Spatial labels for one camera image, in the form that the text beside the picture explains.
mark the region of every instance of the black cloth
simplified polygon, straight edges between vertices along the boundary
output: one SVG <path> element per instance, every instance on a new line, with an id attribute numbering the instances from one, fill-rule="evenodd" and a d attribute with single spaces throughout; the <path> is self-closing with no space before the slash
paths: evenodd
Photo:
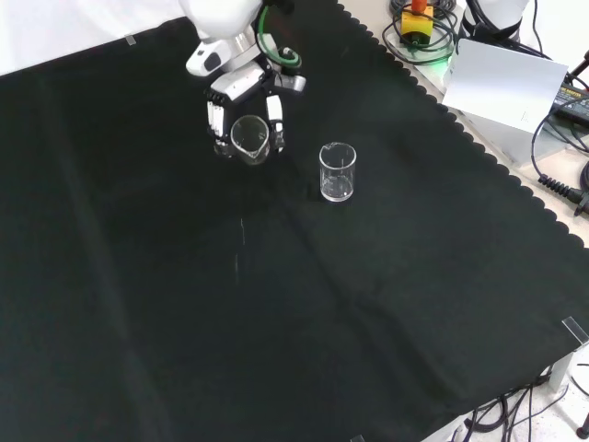
<path id="1" fill-rule="evenodd" d="M 276 14 L 308 84 L 256 168 L 186 19 L 0 79 L 2 440 L 416 442 L 589 329 L 580 240 L 334 1 Z"/>

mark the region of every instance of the cable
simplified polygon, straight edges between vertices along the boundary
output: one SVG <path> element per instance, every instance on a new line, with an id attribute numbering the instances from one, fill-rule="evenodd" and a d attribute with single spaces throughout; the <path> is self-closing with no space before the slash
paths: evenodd
<path id="1" fill-rule="evenodd" d="M 544 125 L 544 123 L 547 122 L 552 115 L 554 115 L 556 112 L 560 111 L 565 106 L 569 106 L 574 103 L 579 103 L 579 102 L 585 101 L 587 99 L 589 99 L 589 97 L 581 97 L 579 99 L 571 99 L 569 101 L 565 101 L 564 103 L 560 104 L 556 108 L 552 108 L 552 110 L 549 112 L 549 114 L 546 117 L 544 117 L 544 119 L 540 122 L 540 124 L 536 128 L 536 131 L 534 132 L 534 136 L 532 137 L 532 146 L 531 146 L 531 153 L 530 153 L 530 156 L 532 158 L 532 165 L 534 166 L 534 169 L 536 170 L 536 173 L 539 176 L 538 182 L 540 184 L 542 184 L 543 186 L 548 187 L 549 189 L 551 189 L 553 192 L 557 193 L 558 195 L 566 198 L 571 203 L 577 204 L 577 208 L 574 212 L 575 216 L 578 216 L 583 212 L 589 214 L 589 192 L 584 192 L 581 189 L 570 188 L 569 186 L 561 183 L 560 181 L 556 181 L 556 180 L 552 179 L 551 177 L 549 177 L 548 175 L 542 173 L 540 171 L 539 167 L 537 166 L 536 155 L 535 155 L 534 149 L 535 149 L 535 145 L 536 145 L 536 138 L 537 138 L 538 133 L 540 132 L 540 129 L 542 129 L 542 126 Z"/>
<path id="2" fill-rule="evenodd" d="M 479 412 L 477 410 L 475 410 L 474 412 L 472 412 L 472 422 L 475 422 L 477 420 L 477 414 Z M 465 436 L 464 440 L 462 442 L 468 442 L 470 440 L 470 438 L 472 437 L 472 434 L 474 433 L 474 426 L 471 426 L 468 429 L 467 435 Z"/>
<path id="3" fill-rule="evenodd" d="M 532 137 L 532 152 L 531 152 L 531 157 L 532 157 L 532 165 L 534 166 L 534 169 L 536 170 L 537 174 L 539 175 L 539 177 L 542 179 L 542 177 L 546 177 L 547 176 L 545 174 L 543 174 L 540 169 L 537 166 L 536 163 L 536 156 L 534 153 L 535 150 L 535 144 L 536 144 L 536 138 L 538 133 L 540 132 L 540 129 L 542 129 L 542 126 L 544 125 L 544 123 L 552 116 L 554 115 L 556 112 L 560 111 L 561 109 L 563 109 L 565 106 L 569 106 L 571 104 L 575 104 L 575 103 L 580 103 L 581 101 L 585 101 L 589 99 L 589 97 L 581 97 L 579 99 L 571 99 L 569 101 L 565 101 L 564 103 L 560 104 L 559 106 L 557 106 L 556 108 L 553 108 L 549 114 L 544 117 L 544 119 L 540 122 L 540 124 L 538 125 L 538 127 L 536 128 L 536 131 L 534 132 L 534 136 Z"/>
<path id="4" fill-rule="evenodd" d="M 270 10 L 269 6 L 265 6 L 260 10 L 261 11 L 260 16 L 257 19 L 258 33 L 255 36 L 256 44 L 258 44 L 258 47 L 264 53 L 264 55 L 266 55 L 269 59 L 271 59 L 276 64 L 279 64 L 282 67 L 298 67 L 298 66 L 300 66 L 301 65 L 301 58 L 299 57 L 298 53 L 296 53 L 295 51 L 292 51 L 293 58 L 289 59 L 289 58 L 281 57 L 277 53 L 273 53 L 270 50 L 270 48 L 268 48 L 268 45 L 266 44 L 266 41 L 264 40 L 264 25 L 265 25 L 266 16 L 268 15 L 269 10 Z"/>
<path id="5" fill-rule="evenodd" d="M 497 405 L 501 405 L 501 414 L 497 421 L 492 424 L 482 424 L 480 421 L 482 421 L 483 417 L 485 417 Z M 464 421 L 464 423 L 468 429 L 472 427 L 473 431 L 475 431 L 476 433 L 491 433 L 503 425 L 503 422 L 507 419 L 508 410 L 509 407 L 507 405 L 507 398 L 505 395 L 502 395 L 499 397 L 499 399 L 494 401 L 491 404 L 491 406 L 487 407 L 487 411 L 479 418 L 478 421 L 475 422 L 470 419 L 467 419 L 466 421 Z"/>
<path id="6" fill-rule="evenodd" d="M 551 404 L 549 404 L 549 405 L 547 405 L 546 407 L 544 407 L 544 408 L 543 408 L 541 411 L 539 411 L 539 412 L 537 412 L 537 413 L 534 413 L 534 414 L 532 414 L 532 415 L 530 415 L 530 416 L 526 417 L 526 419 L 522 419 L 521 421 L 517 421 L 517 422 L 514 424 L 514 427 L 516 427 L 516 426 L 518 426 L 518 425 L 520 425 L 520 424 L 524 423 L 524 422 L 525 422 L 525 421 L 527 421 L 527 420 L 530 420 L 530 421 L 531 421 L 531 420 L 532 420 L 533 418 L 535 418 L 536 416 L 540 416 L 542 413 L 544 413 L 545 411 L 547 411 L 549 408 L 551 408 L 552 406 L 554 406 L 554 405 L 555 405 L 555 404 L 557 404 L 558 402 L 562 401 L 562 400 L 564 399 L 564 397 L 567 395 L 567 393 L 568 393 L 568 392 L 569 392 L 569 386 L 567 385 L 567 388 L 566 388 L 566 390 L 564 391 L 564 393 L 562 393 L 562 394 L 560 395 L 560 397 L 559 397 L 557 400 L 553 401 Z"/>
<path id="7" fill-rule="evenodd" d="M 529 415 L 532 415 L 532 397 L 534 396 L 534 384 L 532 384 L 532 387 L 530 387 L 530 402 L 529 402 Z M 528 424 L 528 432 L 527 432 L 527 442 L 532 442 L 532 420 L 530 419 Z"/>
<path id="8" fill-rule="evenodd" d="M 534 35 L 536 35 L 537 45 L 540 48 L 540 52 L 544 53 L 544 49 L 542 49 L 542 40 L 537 33 L 536 30 L 536 18 L 537 18 L 537 0 L 534 0 L 534 18 L 532 19 L 532 30 L 534 31 Z"/>
<path id="9" fill-rule="evenodd" d="M 507 435 L 507 442 L 511 442 L 512 440 L 512 432 L 514 431 L 514 422 L 515 422 L 515 418 L 517 417 L 517 412 L 519 411 L 519 407 L 522 405 L 522 402 L 525 399 L 526 394 L 530 391 L 530 389 L 524 391 L 524 394 L 522 394 L 522 397 L 519 398 L 519 400 L 517 400 L 517 403 L 515 404 L 515 407 L 513 410 L 511 410 L 510 414 L 514 415 L 514 419 L 512 421 L 512 424 L 509 427 L 509 432 Z"/>
<path id="10" fill-rule="evenodd" d="M 562 143 L 566 143 L 568 145 L 571 145 L 571 147 L 574 147 L 579 152 L 583 152 L 585 154 L 589 154 L 589 148 L 587 148 L 587 146 L 585 145 L 585 143 L 583 142 L 583 140 L 581 138 L 579 138 L 579 135 L 574 130 L 574 127 L 571 127 L 571 134 L 572 134 L 572 136 L 574 138 L 577 139 L 577 141 L 580 141 L 581 142 L 581 145 L 576 145 L 569 137 L 567 137 L 565 134 L 563 134 L 560 131 L 560 129 L 557 126 L 555 126 L 554 123 L 551 122 L 550 120 L 548 120 L 547 123 L 552 128 L 552 130 L 554 132 L 556 132 L 560 136 L 560 141 L 562 141 Z"/>
<path id="11" fill-rule="evenodd" d="M 438 15 L 436 16 L 436 14 L 434 13 L 434 17 L 428 16 L 427 14 L 423 14 L 422 12 L 417 12 L 417 11 L 413 11 L 410 9 L 410 6 L 401 6 L 398 3 L 394 3 L 397 2 L 398 0 L 391 0 L 391 12 L 393 14 L 393 22 L 388 25 L 385 30 L 383 30 L 382 33 L 382 38 L 383 38 L 383 42 L 385 43 L 385 45 L 387 46 L 387 49 L 393 54 L 395 55 L 397 58 L 399 58 L 401 61 L 408 63 L 408 64 L 414 64 L 414 65 L 423 65 L 423 64 L 431 64 L 431 63 L 437 63 L 443 60 L 447 60 L 448 58 L 450 58 L 450 56 L 452 55 L 452 53 L 454 52 L 454 48 L 456 46 L 456 43 L 458 41 L 458 35 L 456 34 L 456 32 L 454 31 L 454 28 L 456 27 L 456 24 L 458 23 L 458 17 L 456 16 L 456 14 L 454 14 L 452 12 L 452 9 L 454 9 L 454 7 L 456 6 L 456 0 L 439 0 L 439 3 L 442 2 L 451 2 L 450 6 L 451 8 L 444 8 L 441 6 L 438 6 L 437 8 L 434 8 L 434 10 L 437 11 Z M 414 16 L 419 16 L 419 17 L 426 17 L 427 19 L 431 20 L 433 22 L 433 27 L 435 29 L 441 29 L 444 33 L 442 35 L 442 37 L 440 39 L 438 39 L 437 41 L 434 41 L 433 43 L 427 43 L 427 44 L 418 44 L 414 41 L 410 41 L 407 40 L 402 34 L 401 31 L 399 30 L 397 24 L 401 21 L 402 18 L 402 14 L 404 12 L 407 13 L 411 13 Z M 447 24 L 444 23 L 441 19 L 444 18 L 445 20 L 447 20 Z M 397 48 L 395 48 L 393 45 L 391 45 L 388 40 L 387 40 L 387 32 L 393 28 L 395 30 L 395 32 L 398 35 L 399 41 L 408 45 L 410 48 L 409 50 L 413 50 L 415 52 L 417 51 L 421 51 L 421 52 L 440 52 L 443 51 L 445 49 L 447 49 L 446 53 L 440 57 L 434 57 L 430 60 L 410 60 L 408 59 L 402 52 L 400 52 Z M 444 45 L 442 46 L 438 46 L 435 47 L 437 44 L 439 44 L 442 41 L 446 41 L 444 43 Z"/>
<path id="12" fill-rule="evenodd" d="M 582 393 L 582 394 L 584 394 L 585 396 L 587 396 L 587 397 L 589 398 L 589 393 L 588 393 L 587 391 L 585 391 L 585 390 L 583 389 L 583 387 L 581 387 L 581 386 L 579 385 L 579 383 L 578 383 L 578 382 L 577 382 L 577 381 L 576 381 L 576 380 L 575 380 L 573 377 L 571 377 L 571 382 L 573 383 L 573 385 L 574 385 L 574 386 L 575 386 L 577 389 L 579 389 L 579 390 L 581 391 L 581 393 Z"/>

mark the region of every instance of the black cable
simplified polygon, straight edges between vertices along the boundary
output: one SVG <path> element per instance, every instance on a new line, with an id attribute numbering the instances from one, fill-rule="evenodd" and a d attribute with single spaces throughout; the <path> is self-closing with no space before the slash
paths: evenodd
<path id="1" fill-rule="evenodd" d="M 532 397 L 534 396 L 534 384 L 532 384 L 532 387 L 530 387 L 530 403 L 529 403 L 529 415 L 532 415 Z M 532 442 L 532 420 L 529 420 L 529 426 L 528 426 L 528 432 L 527 432 L 527 442 Z"/>
<path id="2" fill-rule="evenodd" d="M 532 158 L 532 165 L 534 166 L 534 169 L 536 170 L 538 176 L 541 179 L 547 179 L 548 176 L 543 174 L 540 169 L 537 166 L 536 163 L 536 155 L 535 155 L 535 144 L 536 144 L 536 138 L 538 133 L 540 132 L 540 129 L 542 129 L 542 126 L 544 125 L 544 123 L 552 116 L 554 115 L 556 112 L 560 111 L 561 109 L 563 109 L 565 106 L 569 106 L 571 104 L 575 104 L 575 103 L 579 103 L 581 101 L 585 101 L 589 99 L 588 97 L 581 97 L 579 99 L 571 99 L 569 101 L 565 101 L 564 103 L 560 104 L 559 106 L 552 108 L 552 110 L 549 112 L 549 114 L 544 117 L 544 119 L 540 122 L 540 124 L 538 125 L 538 127 L 536 128 L 536 131 L 534 132 L 534 136 L 532 137 L 532 148 L 531 148 L 531 158 Z"/>
<path id="3" fill-rule="evenodd" d="M 571 134 L 574 137 L 574 139 L 579 142 L 579 144 L 581 145 L 581 148 L 583 149 L 583 151 L 589 152 L 589 147 L 587 147 L 587 145 L 585 144 L 585 142 L 583 141 L 583 139 L 581 139 L 581 136 L 579 135 L 579 133 L 577 132 L 577 130 L 574 128 L 574 123 L 571 126 Z"/>
<path id="4" fill-rule="evenodd" d="M 577 389 L 579 389 L 581 391 L 582 394 L 584 394 L 585 396 L 587 396 L 589 398 L 589 393 L 587 391 L 585 391 L 583 389 L 583 387 L 581 387 L 579 385 L 579 383 L 573 377 L 571 377 L 571 382 Z"/>
<path id="5" fill-rule="evenodd" d="M 492 424 L 482 424 L 480 421 L 482 421 L 483 417 L 485 417 L 497 405 L 501 405 L 501 413 L 497 421 L 493 422 Z M 491 404 L 491 406 L 487 407 L 487 411 L 479 418 L 478 421 L 475 422 L 471 421 L 470 419 L 467 419 L 466 421 L 464 421 L 464 423 L 468 429 L 470 429 L 470 427 L 473 427 L 473 431 L 475 431 L 476 433 L 491 433 L 503 425 L 503 422 L 507 419 L 508 411 L 509 407 L 507 405 L 507 398 L 505 395 L 502 395 L 499 397 L 499 399 L 494 401 Z"/>
<path id="6" fill-rule="evenodd" d="M 398 0 L 391 1 L 391 9 L 393 7 L 393 1 L 396 2 Z M 437 63 L 437 62 L 441 62 L 443 60 L 447 60 L 448 58 L 450 58 L 450 56 L 452 55 L 452 53 L 454 51 L 454 47 L 456 46 L 456 43 L 458 41 L 458 36 L 457 36 L 456 32 L 454 31 L 454 28 L 456 27 L 456 24 L 458 23 L 458 17 L 456 16 L 456 14 L 454 14 L 452 12 L 451 9 L 437 7 L 437 11 L 441 15 L 442 18 L 445 18 L 447 20 L 448 24 L 444 23 L 440 18 L 436 17 L 435 14 L 434 14 L 434 17 L 430 17 L 427 14 L 423 14 L 421 12 L 411 10 L 410 6 L 400 6 L 398 9 L 392 10 L 393 22 L 390 25 L 388 25 L 385 28 L 385 30 L 383 30 L 383 33 L 382 33 L 383 42 L 387 46 L 387 49 L 393 55 L 395 55 L 397 58 L 399 58 L 401 61 L 408 63 L 408 64 L 414 64 L 414 65 Z M 426 18 L 430 19 L 433 22 L 433 27 L 435 29 L 441 29 L 443 31 L 442 37 L 440 39 L 438 39 L 437 41 L 434 41 L 433 43 L 427 43 L 427 44 L 417 44 L 413 41 L 407 40 L 401 34 L 401 31 L 399 30 L 399 28 L 397 26 L 397 24 L 401 21 L 403 12 L 408 12 L 408 13 L 413 14 L 414 16 L 426 17 Z M 429 60 L 410 60 L 401 51 L 399 51 L 397 48 L 395 48 L 393 45 L 391 45 L 388 42 L 387 32 L 391 28 L 393 28 L 395 30 L 395 32 L 397 33 L 399 41 L 408 45 L 410 50 L 412 49 L 412 50 L 421 51 L 421 52 L 440 52 L 440 51 L 444 51 L 447 49 L 447 51 L 445 51 L 444 55 L 442 55 L 440 57 L 434 57 Z M 440 43 L 444 40 L 446 40 L 444 45 L 435 47 L 438 43 Z"/>
<path id="7" fill-rule="evenodd" d="M 583 192 L 589 192 L 589 163 L 585 164 L 585 167 L 581 171 L 581 177 L 579 177 L 579 184 Z"/>
<path id="8" fill-rule="evenodd" d="M 477 414 L 479 412 L 477 410 L 475 410 L 474 412 L 472 412 L 472 422 L 476 422 L 477 421 Z M 472 434 L 474 433 L 474 426 L 471 426 L 468 429 L 467 435 L 465 436 L 464 440 L 462 442 L 469 442 L 470 438 L 472 437 Z"/>
<path id="9" fill-rule="evenodd" d="M 540 48 L 540 52 L 544 53 L 544 49 L 542 49 L 542 40 L 537 33 L 536 30 L 536 18 L 537 18 L 537 0 L 534 0 L 534 18 L 532 19 L 532 30 L 534 31 L 534 35 L 536 35 L 537 45 Z"/>
<path id="10" fill-rule="evenodd" d="M 583 152 L 585 154 L 589 154 L 589 148 L 587 148 L 587 146 L 585 145 L 585 143 L 583 142 L 583 140 L 581 140 L 581 138 L 579 138 L 579 135 L 574 130 L 574 127 L 571 127 L 571 134 L 572 134 L 572 136 L 574 138 L 576 138 L 578 141 L 581 142 L 581 145 L 576 145 L 568 136 L 566 136 L 565 134 L 563 134 L 560 131 L 560 129 L 557 126 L 554 125 L 554 123 L 552 121 L 548 120 L 547 123 L 552 128 L 552 130 L 559 135 L 560 141 L 562 141 L 563 143 L 566 143 L 568 145 L 571 145 L 571 147 L 574 147 L 579 152 Z"/>
<path id="11" fill-rule="evenodd" d="M 512 421 L 512 424 L 509 427 L 509 432 L 507 434 L 507 442 L 511 442 L 511 440 L 512 440 L 512 432 L 514 431 L 515 418 L 517 417 L 517 412 L 519 411 L 519 407 L 522 405 L 522 402 L 524 401 L 525 396 L 528 392 L 529 392 L 529 389 L 524 391 L 524 394 L 522 394 L 522 397 L 517 400 L 515 407 L 510 411 L 510 414 L 514 415 L 514 419 Z"/>
<path id="12" fill-rule="evenodd" d="M 539 411 L 539 412 L 537 412 L 537 413 L 534 413 L 534 414 L 532 414 L 532 415 L 530 415 L 530 416 L 526 417 L 526 419 L 522 419 L 521 421 L 517 421 L 517 422 L 514 424 L 514 427 L 516 427 L 516 426 L 518 426 L 518 425 L 520 425 L 520 424 L 523 424 L 523 423 L 524 423 L 525 421 L 527 421 L 527 420 L 530 420 L 530 421 L 531 421 L 531 420 L 532 420 L 533 418 L 535 418 L 536 416 L 540 416 L 540 415 L 541 415 L 543 412 L 547 411 L 549 408 L 551 408 L 552 406 L 554 406 L 554 405 L 555 405 L 555 404 L 557 404 L 558 402 L 562 401 L 562 400 L 564 399 L 564 397 L 567 395 L 567 393 L 568 393 L 568 392 L 569 392 L 569 386 L 567 385 L 567 388 L 566 388 L 566 390 L 564 391 L 564 393 L 562 393 L 562 395 L 560 395 L 560 397 L 559 397 L 557 400 L 553 401 L 551 404 L 549 404 L 549 405 L 547 405 L 546 407 L 544 407 L 544 408 L 543 408 L 541 411 Z"/>

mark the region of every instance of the white robot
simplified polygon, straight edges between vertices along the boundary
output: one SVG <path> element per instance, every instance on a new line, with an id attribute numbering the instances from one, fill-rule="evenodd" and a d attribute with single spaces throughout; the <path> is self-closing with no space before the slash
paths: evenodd
<path id="1" fill-rule="evenodd" d="M 186 63 L 194 76 L 225 72 L 207 90 L 209 133 L 217 154 L 232 157 L 228 111 L 255 90 L 266 93 L 266 109 L 271 130 L 271 146 L 284 148 L 283 106 L 273 90 L 276 87 L 302 92 L 306 80 L 298 74 L 298 54 L 289 48 L 277 50 L 274 40 L 263 33 L 270 6 L 289 13 L 289 0 L 180 0 L 186 16 L 194 24 L 201 44 Z"/>

